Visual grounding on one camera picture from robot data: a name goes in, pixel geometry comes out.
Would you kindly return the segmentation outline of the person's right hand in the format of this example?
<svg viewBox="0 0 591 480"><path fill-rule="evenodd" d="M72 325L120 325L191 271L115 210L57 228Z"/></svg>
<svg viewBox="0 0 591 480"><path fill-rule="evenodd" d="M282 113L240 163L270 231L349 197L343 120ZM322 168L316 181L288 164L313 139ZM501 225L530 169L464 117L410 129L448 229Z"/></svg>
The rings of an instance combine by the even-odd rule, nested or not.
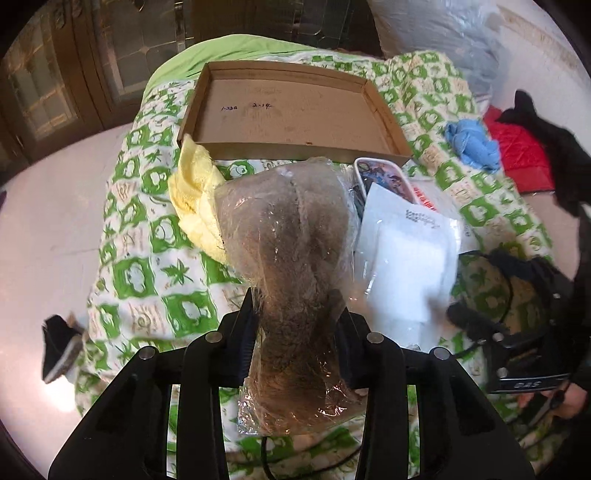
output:
<svg viewBox="0 0 591 480"><path fill-rule="evenodd" d="M565 383L560 387L564 393L564 400L555 408L554 415L563 419L572 419L580 414L587 403L588 392L575 383ZM542 391L541 395L545 397L553 397L555 391ZM527 404L533 399L534 393L525 393L518 396L518 405L520 408L525 408Z"/></svg>

